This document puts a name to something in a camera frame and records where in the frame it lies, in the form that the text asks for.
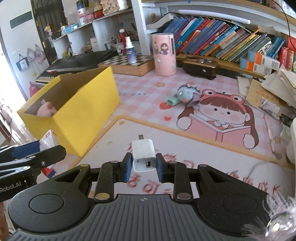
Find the white lotion bottle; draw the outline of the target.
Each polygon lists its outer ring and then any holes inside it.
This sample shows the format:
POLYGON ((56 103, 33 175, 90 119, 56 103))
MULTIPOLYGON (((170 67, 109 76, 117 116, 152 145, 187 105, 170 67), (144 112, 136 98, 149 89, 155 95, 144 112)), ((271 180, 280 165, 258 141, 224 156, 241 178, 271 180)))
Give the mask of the white lotion bottle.
POLYGON ((81 26, 86 23, 86 21, 85 21, 85 8, 79 8, 78 9, 78 18, 79 18, 79 22, 80 22, 81 26))

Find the white spray bottle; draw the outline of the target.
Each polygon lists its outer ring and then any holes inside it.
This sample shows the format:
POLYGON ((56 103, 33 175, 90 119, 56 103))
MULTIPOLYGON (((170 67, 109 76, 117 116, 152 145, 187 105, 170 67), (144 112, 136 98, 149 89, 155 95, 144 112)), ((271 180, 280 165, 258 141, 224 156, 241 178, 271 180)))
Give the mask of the white spray bottle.
POLYGON ((132 42, 130 40, 130 36, 125 37, 125 51, 126 56, 128 59, 129 64, 134 64, 137 62, 137 58, 134 51, 134 46, 132 45, 132 42))

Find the red round jar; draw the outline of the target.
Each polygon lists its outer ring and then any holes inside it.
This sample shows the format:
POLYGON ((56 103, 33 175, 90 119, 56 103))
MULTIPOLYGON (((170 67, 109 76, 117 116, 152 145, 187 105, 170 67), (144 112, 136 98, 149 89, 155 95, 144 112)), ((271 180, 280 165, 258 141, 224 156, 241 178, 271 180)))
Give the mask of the red round jar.
POLYGON ((99 19, 99 18, 102 18, 104 16, 104 13, 103 13, 103 7, 102 5, 96 5, 94 7, 94 18, 95 19, 99 19))

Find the floral decorated figurine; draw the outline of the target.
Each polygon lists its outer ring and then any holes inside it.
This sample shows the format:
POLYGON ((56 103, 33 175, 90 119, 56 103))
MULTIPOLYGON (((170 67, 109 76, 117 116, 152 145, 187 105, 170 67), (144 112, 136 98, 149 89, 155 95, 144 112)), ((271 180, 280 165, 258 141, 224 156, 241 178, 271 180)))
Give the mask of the floral decorated figurine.
POLYGON ((101 0, 100 4, 105 16, 128 9, 127 0, 101 0))

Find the orange white medicine box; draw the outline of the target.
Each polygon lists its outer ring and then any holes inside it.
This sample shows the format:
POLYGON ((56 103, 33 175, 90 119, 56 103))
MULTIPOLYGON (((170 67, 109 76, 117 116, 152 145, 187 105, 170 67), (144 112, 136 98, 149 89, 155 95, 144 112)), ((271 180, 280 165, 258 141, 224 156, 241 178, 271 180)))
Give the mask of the orange white medicine box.
POLYGON ((240 68, 261 75, 271 75, 273 71, 278 71, 280 62, 266 55, 249 50, 247 58, 240 57, 240 68))

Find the wooden chessboard box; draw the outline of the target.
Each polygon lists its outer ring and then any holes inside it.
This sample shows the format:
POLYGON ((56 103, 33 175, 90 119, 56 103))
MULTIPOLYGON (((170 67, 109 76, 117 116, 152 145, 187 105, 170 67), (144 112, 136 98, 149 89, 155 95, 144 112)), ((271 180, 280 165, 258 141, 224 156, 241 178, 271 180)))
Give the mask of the wooden chessboard box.
POLYGON ((128 63, 126 56, 114 56, 98 64, 99 68, 111 67, 115 74, 132 75, 142 77, 155 69, 153 56, 137 55, 136 63, 128 63))

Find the white bookshelf unit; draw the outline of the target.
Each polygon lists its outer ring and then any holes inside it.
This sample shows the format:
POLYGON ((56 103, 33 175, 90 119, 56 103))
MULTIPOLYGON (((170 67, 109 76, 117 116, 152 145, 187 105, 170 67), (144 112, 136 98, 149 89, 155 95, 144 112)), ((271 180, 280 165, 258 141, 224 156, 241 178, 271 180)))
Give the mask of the white bookshelf unit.
POLYGON ((241 69, 240 57, 251 50, 279 61, 295 39, 295 19, 250 1, 132 1, 132 10, 142 54, 153 56, 152 34, 172 33, 177 68, 186 57, 212 58, 217 70, 264 78, 241 69))

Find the yellow cardboard box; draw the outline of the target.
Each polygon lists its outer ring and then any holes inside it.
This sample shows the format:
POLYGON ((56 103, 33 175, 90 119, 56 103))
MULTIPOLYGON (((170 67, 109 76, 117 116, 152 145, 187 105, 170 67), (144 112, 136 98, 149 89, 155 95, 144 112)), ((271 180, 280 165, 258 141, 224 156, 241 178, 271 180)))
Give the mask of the yellow cardboard box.
POLYGON ((103 67, 57 76, 18 115, 36 139, 53 130, 68 153, 82 157, 119 103, 112 69, 103 67), (43 99, 57 109, 52 117, 37 116, 43 99))

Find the dark brown wooden box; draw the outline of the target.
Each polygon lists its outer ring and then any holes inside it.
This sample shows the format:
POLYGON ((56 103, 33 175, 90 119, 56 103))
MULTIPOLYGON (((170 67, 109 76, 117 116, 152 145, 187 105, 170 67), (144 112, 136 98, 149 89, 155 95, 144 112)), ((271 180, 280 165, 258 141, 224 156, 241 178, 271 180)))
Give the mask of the dark brown wooden box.
POLYGON ((191 76, 213 80, 217 75, 218 62, 212 58, 186 57, 182 68, 191 76))

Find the pink cartoon desk mat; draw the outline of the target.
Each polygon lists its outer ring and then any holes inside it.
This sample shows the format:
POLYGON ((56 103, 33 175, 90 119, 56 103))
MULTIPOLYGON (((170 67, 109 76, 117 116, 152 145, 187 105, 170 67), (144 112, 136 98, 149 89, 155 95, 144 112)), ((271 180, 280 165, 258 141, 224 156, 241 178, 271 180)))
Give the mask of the pink cartoon desk mat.
POLYGON ((54 165, 61 174, 77 165, 92 168, 121 161, 132 141, 151 139, 167 162, 188 168, 212 166, 268 194, 295 195, 295 166, 286 160, 281 122, 250 106, 238 81, 192 77, 182 69, 169 77, 154 71, 142 77, 115 74, 120 104, 82 157, 68 154, 54 165), (167 104, 181 85, 198 87, 200 101, 191 107, 167 104))

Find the white device at edge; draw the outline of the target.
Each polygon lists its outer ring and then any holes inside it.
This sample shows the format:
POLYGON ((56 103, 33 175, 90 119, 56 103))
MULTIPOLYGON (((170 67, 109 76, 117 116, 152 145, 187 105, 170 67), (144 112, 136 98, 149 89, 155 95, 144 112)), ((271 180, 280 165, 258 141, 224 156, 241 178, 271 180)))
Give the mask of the white device at edge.
POLYGON ((286 156, 292 164, 295 164, 295 118, 290 126, 281 124, 280 138, 287 142, 286 156))

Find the black electronic keyboard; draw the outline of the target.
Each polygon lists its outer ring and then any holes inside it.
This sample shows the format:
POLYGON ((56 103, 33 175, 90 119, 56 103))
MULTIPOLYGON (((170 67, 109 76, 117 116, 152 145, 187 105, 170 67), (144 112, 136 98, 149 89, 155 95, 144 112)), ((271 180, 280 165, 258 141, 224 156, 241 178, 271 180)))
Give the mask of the black electronic keyboard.
POLYGON ((47 84, 61 74, 78 73, 98 67, 98 64, 118 56, 116 50, 89 52, 56 60, 35 80, 38 84, 47 84))

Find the white usb charger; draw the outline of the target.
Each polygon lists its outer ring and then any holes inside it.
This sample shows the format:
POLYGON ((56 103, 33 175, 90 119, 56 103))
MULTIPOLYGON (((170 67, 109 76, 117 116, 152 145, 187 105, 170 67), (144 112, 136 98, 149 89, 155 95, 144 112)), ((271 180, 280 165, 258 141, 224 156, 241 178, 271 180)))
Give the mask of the white usb charger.
POLYGON ((156 169, 157 159, 151 139, 138 135, 138 139, 132 141, 132 160, 135 172, 148 172, 156 169))

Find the pink backpack on wall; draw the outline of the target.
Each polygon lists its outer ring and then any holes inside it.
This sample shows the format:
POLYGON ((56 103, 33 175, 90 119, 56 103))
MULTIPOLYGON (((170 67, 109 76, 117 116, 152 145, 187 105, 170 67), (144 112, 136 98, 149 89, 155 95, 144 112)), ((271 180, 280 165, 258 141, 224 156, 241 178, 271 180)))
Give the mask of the pink backpack on wall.
POLYGON ((35 95, 42 87, 43 86, 40 84, 30 82, 30 87, 29 87, 30 97, 35 95))

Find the pink plush pig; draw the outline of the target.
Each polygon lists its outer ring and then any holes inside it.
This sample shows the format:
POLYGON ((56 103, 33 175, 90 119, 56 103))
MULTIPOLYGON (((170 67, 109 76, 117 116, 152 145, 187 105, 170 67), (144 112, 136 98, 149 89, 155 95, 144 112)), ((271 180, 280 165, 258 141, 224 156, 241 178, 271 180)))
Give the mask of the pink plush pig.
POLYGON ((57 109, 53 106, 53 104, 49 101, 45 101, 44 99, 41 101, 41 107, 37 111, 37 116, 40 117, 52 117, 57 109))

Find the red marker bottle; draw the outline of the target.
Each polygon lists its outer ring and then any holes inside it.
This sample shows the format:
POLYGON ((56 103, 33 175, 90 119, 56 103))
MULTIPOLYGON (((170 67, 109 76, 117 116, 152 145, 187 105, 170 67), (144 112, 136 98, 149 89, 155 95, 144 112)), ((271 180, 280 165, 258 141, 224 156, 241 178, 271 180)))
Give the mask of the red marker bottle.
POLYGON ((124 46, 126 46, 126 41, 125 41, 125 30, 124 30, 124 29, 120 29, 120 30, 119 30, 119 34, 120 34, 121 42, 123 43, 124 46))

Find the white cubby shelf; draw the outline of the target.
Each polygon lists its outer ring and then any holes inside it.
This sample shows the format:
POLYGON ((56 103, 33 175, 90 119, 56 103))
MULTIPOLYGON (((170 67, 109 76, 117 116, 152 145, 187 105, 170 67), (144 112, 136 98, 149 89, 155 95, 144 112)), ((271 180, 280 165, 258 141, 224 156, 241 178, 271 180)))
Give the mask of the white cubby shelf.
POLYGON ((74 54, 80 54, 81 49, 90 42, 91 38, 97 40, 99 51, 105 50, 105 44, 110 44, 111 39, 119 35, 120 29, 133 31, 135 24, 133 10, 118 11, 102 18, 86 23, 71 32, 53 40, 53 45, 59 59, 70 47, 74 54))

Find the stack of loose papers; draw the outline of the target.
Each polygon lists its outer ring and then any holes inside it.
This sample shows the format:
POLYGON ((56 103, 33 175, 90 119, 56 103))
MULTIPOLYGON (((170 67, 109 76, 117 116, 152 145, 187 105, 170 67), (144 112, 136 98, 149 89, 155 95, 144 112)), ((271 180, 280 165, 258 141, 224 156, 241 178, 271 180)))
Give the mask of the stack of loose papers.
POLYGON ((282 114, 295 118, 295 87, 287 77, 289 72, 281 67, 262 82, 238 76, 239 93, 251 106, 261 109, 277 120, 282 114))

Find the pink cylindrical canister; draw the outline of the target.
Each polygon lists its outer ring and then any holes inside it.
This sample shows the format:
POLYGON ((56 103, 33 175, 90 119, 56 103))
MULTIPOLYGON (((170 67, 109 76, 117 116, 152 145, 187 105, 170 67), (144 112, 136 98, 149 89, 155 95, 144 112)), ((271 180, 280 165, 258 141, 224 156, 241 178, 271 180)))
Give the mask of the pink cylindrical canister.
POLYGON ((158 76, 173 76, 177 72, 176 50, 172 33, 152 34, 154 66, 158 76))

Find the pen holder with brushes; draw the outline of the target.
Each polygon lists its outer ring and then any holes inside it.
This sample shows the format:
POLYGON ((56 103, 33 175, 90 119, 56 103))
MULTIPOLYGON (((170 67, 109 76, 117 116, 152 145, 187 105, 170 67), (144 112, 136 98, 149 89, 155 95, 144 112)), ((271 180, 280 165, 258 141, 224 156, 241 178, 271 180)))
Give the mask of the pen holder with brushes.
MULTIPOLYGON (((141 48, 140 48, 139 41, 132 41, 132 45, 134 47, 135 54, 136 55, 141 55, 142 51, 141 51, 141 48)), ((111 50, 116 50, 119 55, 124 55, 124 50, 125 49, 124 49, 123 43, 117 43, 117 44, 111 43, 110 49, 111 50)))

